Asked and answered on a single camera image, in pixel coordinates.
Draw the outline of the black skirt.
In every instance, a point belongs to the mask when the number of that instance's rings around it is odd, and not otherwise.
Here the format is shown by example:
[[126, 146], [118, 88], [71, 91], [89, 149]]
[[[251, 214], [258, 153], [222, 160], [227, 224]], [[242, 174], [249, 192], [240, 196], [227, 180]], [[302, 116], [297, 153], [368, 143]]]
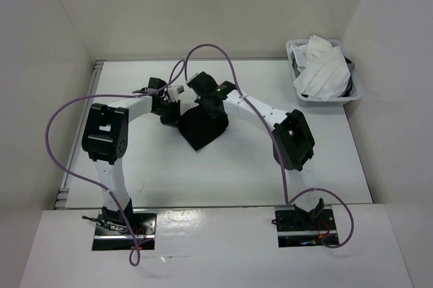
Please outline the black skirt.
[[178, 121], [179, 132], [195, 151], [221, 136], [228, 125], [226, 114], [212, 118], [199, 105], [187, 110]]

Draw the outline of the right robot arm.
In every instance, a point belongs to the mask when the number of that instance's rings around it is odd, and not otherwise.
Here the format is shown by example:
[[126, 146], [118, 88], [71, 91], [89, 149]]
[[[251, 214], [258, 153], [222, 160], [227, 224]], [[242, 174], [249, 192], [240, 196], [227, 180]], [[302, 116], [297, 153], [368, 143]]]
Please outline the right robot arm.
[[303, 189], [289, 198], [287, 172], [306, 176], [305, 165], [314, 156], [315, 140], [304, 114], [297, 109], [279, 110], [246, 94], [237, 79], [218, 84], [206, 72], [200, 72], [187, 81], [196, 94], [198, 107], [211, 120], [234, 115], [266, 132], [271, 139], [273, 157], [281, 170], [283, 196], [286, 204], [295, 204], [302, 195], [313, 192]]

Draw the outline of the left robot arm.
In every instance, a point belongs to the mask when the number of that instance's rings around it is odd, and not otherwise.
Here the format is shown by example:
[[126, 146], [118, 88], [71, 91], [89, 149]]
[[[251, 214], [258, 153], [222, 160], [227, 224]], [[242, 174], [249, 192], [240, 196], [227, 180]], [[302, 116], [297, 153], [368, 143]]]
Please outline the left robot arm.
[[182, 85], [168, 86], [151, 78], [148, 86], [111, 104], [94, 103], [87, 117], [82, 148], [97, 170], [103, 186], [103, 204], [98, 222], [128, 233], [135, 224], [132, 199], [127, 192], [122, 158], [129, 138], [129, 123], [145, 114], [155, 114], [161, 123], [176, 127], [180, 118]]

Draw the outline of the white plastic laundry basket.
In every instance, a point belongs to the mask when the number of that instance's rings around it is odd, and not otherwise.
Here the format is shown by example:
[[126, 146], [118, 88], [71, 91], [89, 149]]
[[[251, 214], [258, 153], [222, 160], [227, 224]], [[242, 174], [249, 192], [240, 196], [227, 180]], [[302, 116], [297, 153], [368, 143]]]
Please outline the white plastic laundry basket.
[[[348, 59], [348, 55], [346, 53], [346, 49], [343, 43], [337, 39], [327, 39], [333, 47], [340, 46], [342, 54], [345, 56], [346, 63], [348, 64], [348, 69], [350, 71], [350, 80], [346, 87], [346, 91], [342, 96], [329, 99], [328, 101], [323, 101], [321, 99], [316, 99], [312, 97], [305, 97], [298, 89], [295, 89], [296, 98], [298, 100], [298, 104], [302, 107], [334, 107], [334, 106], [343, 106], [351, 101], [359, 100], [363, 94], [361, 81], [357, 75], [357, 71], [355, 70], [355, 65]], [[288, 61], [290, 65], [290, 73], [292, 80], [295, 80], [297, 76], [300, 75], [298, 71], [297, 63], [295, 61], [295, 55], [291, 51], [290, 46], [294, 45], [298, 48], [308, 43], [308, 39], [294, 39], [289, 40], [286, 43], [286, 52], [288, 55]]]

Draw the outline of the white skirt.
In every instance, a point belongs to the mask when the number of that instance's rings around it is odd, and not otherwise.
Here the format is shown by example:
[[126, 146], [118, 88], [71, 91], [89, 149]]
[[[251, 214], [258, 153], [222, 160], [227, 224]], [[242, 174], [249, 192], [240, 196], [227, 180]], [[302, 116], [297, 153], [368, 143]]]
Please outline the white skirt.
[[289, 45], [289, 54], [299, 73], [293, 85], [300, 94], [321, 101], [345, 94], [350, 70], [339, 45], [314, 34], [304, 45]]

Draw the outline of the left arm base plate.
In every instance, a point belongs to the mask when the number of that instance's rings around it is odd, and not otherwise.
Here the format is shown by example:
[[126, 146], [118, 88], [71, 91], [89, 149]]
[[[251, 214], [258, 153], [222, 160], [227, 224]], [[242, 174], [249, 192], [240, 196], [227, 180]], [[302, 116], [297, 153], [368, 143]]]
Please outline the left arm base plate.
[[[125, 224], [103, 220], [101, 213], [96, 218], [82, 216], [82, 219], [95, 223], [93, 251], [129, 251], [134, 249], [134, 240]], [[131, 227], [138, 240], [139, 249], [154, 250], [156, 213], [139, 212], [132, 214]]]

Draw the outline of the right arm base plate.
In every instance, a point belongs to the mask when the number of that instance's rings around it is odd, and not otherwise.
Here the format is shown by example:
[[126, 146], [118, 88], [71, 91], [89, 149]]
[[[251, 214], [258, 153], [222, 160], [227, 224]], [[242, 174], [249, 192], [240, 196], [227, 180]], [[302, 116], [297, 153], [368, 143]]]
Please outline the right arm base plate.
[[322, 246], [322, 240], [330, 246], [340, 244], [331, 208], [325, 208], [313, 221], [295, 208], [277, 208], [271, 223], [277, 230], [279, 247]]

